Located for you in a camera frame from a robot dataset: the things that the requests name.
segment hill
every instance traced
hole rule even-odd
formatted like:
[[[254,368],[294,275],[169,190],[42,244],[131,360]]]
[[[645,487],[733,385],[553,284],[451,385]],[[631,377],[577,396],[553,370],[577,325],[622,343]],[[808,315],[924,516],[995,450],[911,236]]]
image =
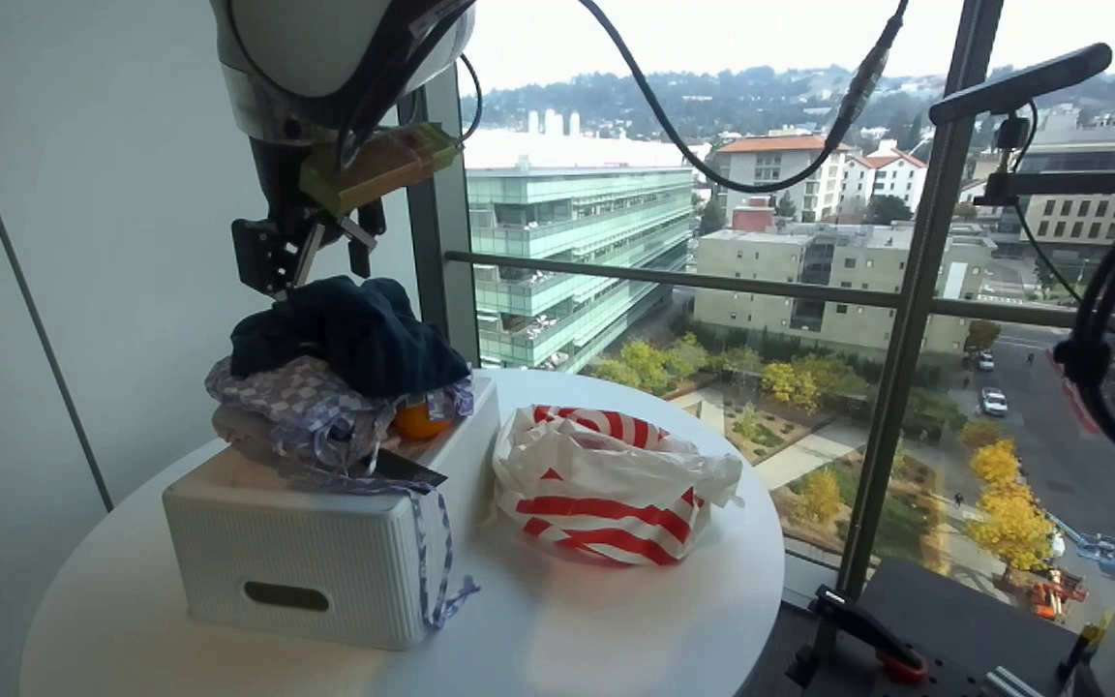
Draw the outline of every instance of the hill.
[[[848,68],[722,68],[722,75],[651,75],[651,88],[664,103],[686,145],[722,137],[764,137],[774,128],[822,128],[831,121]],[[924,103],[942,94],[942,79],[881,79],[858,128],[881,128],[913,148]],[[1075,103],[1089,116],[1115,112],[1115,75],[1098,75],[1037,103]],[[577,112],[586,133],[661,139],[640,84],[617,75],[582,75],[573,80],[485,94],[485,128],[525,128],[530,112]]]

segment building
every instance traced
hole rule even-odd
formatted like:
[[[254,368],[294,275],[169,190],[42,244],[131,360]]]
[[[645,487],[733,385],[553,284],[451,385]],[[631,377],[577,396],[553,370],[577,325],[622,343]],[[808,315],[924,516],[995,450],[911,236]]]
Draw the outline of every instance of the building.
[[[686,271],[691,176],[668,145],[481,133],[470,218],[477,253]],[[659,284],[481,262],[481,360],[577,370],[664,303]]]
[[[777,181],[808,165],[822,151],[822,137],[764,137],[722,145],[719,157],[734,181]],[[899,151],[894,139],[881,139],[871,155],[837,148],[812,178],[777,192],[729,190],[729,208],[774,205],[777,214],[791,208],[792,222],[862,222],[871,196],[903,196],[917,208],[921,186],[924,163]]]
[[[791,223],[786,234],[711,234],[698,239],[699,275],[808,284],[845,289],[903,289],[911,254],[904,223]],[[992,253],[979,239],[953,239],[937,280],[942,298],[968,298]],[[698,289],[691,316],[717,329],[782,334],[839,354],[881,355],[894,310],[782,294]],[[929,316],[924,354],[959,355],[964,316]]]
[[[1043,112],[1021,169],[1115,176],[1115,121],[1083,123],[1075,107]],[[1089,280],[1115,244],[1115,192],[1024,196],[1024,223],[1068,280]]]
[[[868,157],[868,181],[871,196],[899,196],[904,208],[917,208],[921,186],[929,178],[929,165],[913,157],[911,151],[899,151],[899,139],[881,139]]]

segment blue cloth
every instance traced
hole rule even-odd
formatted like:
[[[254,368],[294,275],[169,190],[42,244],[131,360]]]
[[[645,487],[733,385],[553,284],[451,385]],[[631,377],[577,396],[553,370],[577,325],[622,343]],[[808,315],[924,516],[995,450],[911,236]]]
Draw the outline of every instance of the blue cloth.
[[[411,315],[395,280],[321,280],[233,329],[233,377],[273,370],[321,355],[369,400],[422,396],[471,377],[435,329]]]

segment sky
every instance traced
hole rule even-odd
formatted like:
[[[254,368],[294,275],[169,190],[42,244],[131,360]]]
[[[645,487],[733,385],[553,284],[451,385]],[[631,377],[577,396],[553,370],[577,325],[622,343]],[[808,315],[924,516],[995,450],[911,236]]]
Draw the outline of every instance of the sky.
[[[645,75],[711,75],[858,65],[894,0],[601,0],[601,8]],[[959,8],[959,0],[911,0],[888,75],[944,79]],[[1032,65],[1089,43],[1115,50],[1115,0],[1005,0],[992,65]],[[628,75],[577,0],[477,0],[470,58],[485,88]]]

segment office building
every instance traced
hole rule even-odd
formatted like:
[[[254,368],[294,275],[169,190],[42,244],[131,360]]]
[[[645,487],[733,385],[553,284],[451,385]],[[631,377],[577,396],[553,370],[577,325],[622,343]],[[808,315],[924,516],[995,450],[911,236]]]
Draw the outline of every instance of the office building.
[[[470,214],[477,253],[686,271],[691,176],[668,145],[485,133]],[[659,284],[481,262],[481,360],[577,370],[664,303]]]
[[[808,284],[839,289],[903,289],[911,254],[904,223],[791,223],[786,234],[711,234],[698,239],[699,275]],[[937,280],[942,298],[968,298],[992,253],[975,239],[953,239]],[[698,289],[691,316],[717,329],[777,334],[808,343],[881,355],[894,334],[894,310],[782,294]],[[959,355],[964,316],[929,316],[924,354]]]
[[[1115,121],[1083,123],[1075,107],[1043,112],[1021,169],[1115,176]],[[1089,280],[1115,244],[1115,192],[1024,196],[1024,222],[1066,275]]]

